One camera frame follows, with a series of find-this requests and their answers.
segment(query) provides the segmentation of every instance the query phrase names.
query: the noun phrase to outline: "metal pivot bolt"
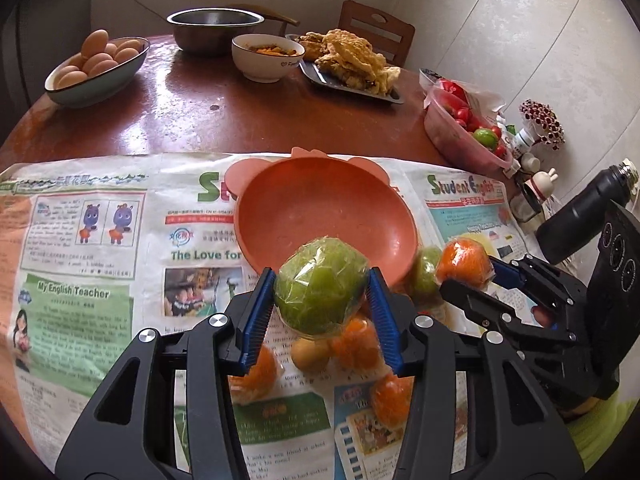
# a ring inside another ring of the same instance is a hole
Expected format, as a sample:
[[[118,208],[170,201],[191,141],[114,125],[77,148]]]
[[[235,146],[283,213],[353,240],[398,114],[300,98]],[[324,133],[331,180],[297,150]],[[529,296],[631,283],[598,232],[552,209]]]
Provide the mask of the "metal pivot bolt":
[[[152,328],[145,328],[138,334],[138,339],[143,343],[148,343],[156,338],[156,331]]]
[[[414,319],[414,323],[420,328],[431,328],[433,326],[433,319],[429,316],[418,316]]]
[[[504,341],[504,338],[502,337],[502,334],[500,332],[494,332],[493,330],[491,330],[491,332],[487,332],[486,340],[489,343],[493,343],[494,345],[499,345]]]
[[[214,327],[224,326],[229,318],[224,314],[214,314],[209,318],[209,324]]]

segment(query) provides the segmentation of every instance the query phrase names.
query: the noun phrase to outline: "green fruit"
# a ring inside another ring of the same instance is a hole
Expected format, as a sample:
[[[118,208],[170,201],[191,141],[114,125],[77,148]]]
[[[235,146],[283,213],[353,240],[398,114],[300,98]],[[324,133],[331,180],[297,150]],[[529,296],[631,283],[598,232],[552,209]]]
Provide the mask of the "green fruit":
[[[478,128],[474,131],[474,139],[491,151],[498,146],[498,136],[489,128]]]
[[[368,261],[356,249],[338,238],[317,238],[280,268],[274,302],[293,330],[330,335],[354,314],[368,279]]]
[[[440,301],[435,272],[441,256],[442,251],[436,246],[423,247],[418,251],[407,284],[409,296],[416,306]]]

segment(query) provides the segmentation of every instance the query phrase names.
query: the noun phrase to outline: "green cloth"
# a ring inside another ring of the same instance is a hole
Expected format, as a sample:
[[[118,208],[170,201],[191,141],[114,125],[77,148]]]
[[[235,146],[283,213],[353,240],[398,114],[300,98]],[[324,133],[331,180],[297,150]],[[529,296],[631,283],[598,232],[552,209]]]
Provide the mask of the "green cloth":
[[[588,471],[613,443],[638,400],[618,402],[618,393],[601,400],[586,415],[567,424],[585,471]]]

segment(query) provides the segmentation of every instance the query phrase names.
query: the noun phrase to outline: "pink plastic container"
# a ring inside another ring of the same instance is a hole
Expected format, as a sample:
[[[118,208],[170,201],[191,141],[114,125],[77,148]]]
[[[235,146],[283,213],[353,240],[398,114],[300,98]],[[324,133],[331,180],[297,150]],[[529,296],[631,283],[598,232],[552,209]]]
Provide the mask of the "pink plastic container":
[[[466,106],[455,95],[432,86],[429,90],[430,104],[424,118],[424,129],[438,151],[456,168],[471,173],[489,174],[498,168],[511,167],[513,157],[507,150],[502,160],[495,156],[473,136],[460,126],[445,106],[453,109]],[[480,119],[480,125],[490,128],[492,125]]]

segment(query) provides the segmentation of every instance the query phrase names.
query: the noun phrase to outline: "black thermos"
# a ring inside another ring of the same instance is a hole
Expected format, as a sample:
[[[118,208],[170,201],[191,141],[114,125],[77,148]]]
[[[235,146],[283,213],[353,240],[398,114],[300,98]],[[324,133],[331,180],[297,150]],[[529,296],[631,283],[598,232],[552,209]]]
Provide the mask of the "black thermos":
[[[584,247],[604,226],[609,200],[622,207],[631,199],[638,172],[625,159],[600,171],[570,202],[536,231],[540,249],[550,264],[558,264]]]

